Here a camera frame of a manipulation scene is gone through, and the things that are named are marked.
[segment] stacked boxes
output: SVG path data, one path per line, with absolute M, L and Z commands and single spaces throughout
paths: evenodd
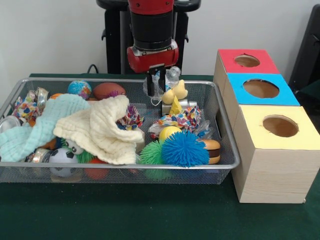
M 303 203 L 320 168 L 320 135 L 265 50 L 223 49 L 218 85 L 241 157 L 241 203 Z

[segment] cream towel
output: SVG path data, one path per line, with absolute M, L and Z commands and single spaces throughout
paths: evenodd
M 91 108 L 60 119 L 54 135 L 70 139 L 100 160 L 110 164 L 135 164 L 140 131 L 122 130 L 116 121 L 125 116 L 129 99 L 124 95 L 96 102 Z

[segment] brown ball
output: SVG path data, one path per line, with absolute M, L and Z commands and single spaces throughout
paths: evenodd
M 125 95 L 126 90 L 114 82 L 104 82 L 93 89 L 93 95 L 98 100 L 107 99 L 110 97 L 110 95 L 115 93 L 118 93 L 119 95 Z

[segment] blue lid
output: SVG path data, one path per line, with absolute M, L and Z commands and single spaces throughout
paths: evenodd
M 233 88 L 236 100 L 239 104 L 300 106 L 299 102 L 281 74 L 228 73 L 228 78 Z M 267 82 L 276 86 L 279 90 L 279 93 L 274 94 L 273 92 L 274 97 L 266 98 L 254 96 L 250 94 L 244 87 L 244 83 L 249 81 Z

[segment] basket rim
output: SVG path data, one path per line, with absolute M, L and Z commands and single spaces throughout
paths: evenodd
M 120 79 L 120 78 L 71 78 L 71 77 L 26 77 L 19 80 L 8 98 L 0 108 L 0 117 L 4 116 L 6 110 L 13 101 L 13 98 L 17 95 L 18 91 L 23 88 L 27 82 L 31 81 L 55 81 L 55 82 L 72 82 L 74 80 L 84 79 L 88 82 L 113 82 L 113 83 L 143 83 L 143 79 Z M 223 122 L 225 124 L 226 134 L 230 141 L 231 150 L 234 157 L 234 163 L 232 164 L 221 164 L 221 165 L 197 165 L 192 167 L 180 167 L 174 165 L 148 165 L 148 164 L 127 164 L 127 165 L 113 165 L 113 164 L 90 164 L 90 163 L 33 163 L 33 162 L 3 162 L 0 161 L 0 167 L 23 167 L 23 168 L 77 168 L 77 169 L 177 169 L 177 170 L 231 170 L 235 169 L 241 161 L 238 147 L 236 144 L 235 137 L 233 135 L 232 128 L 228 119 L 228 115 L 224 106 L 224 102 L 219 90 L 219 87 L 212 81 L 206 80 L 185 80 L 185 84 L 202 84 L 209 85 L 214 88 L 219 109 L 222 115 Z

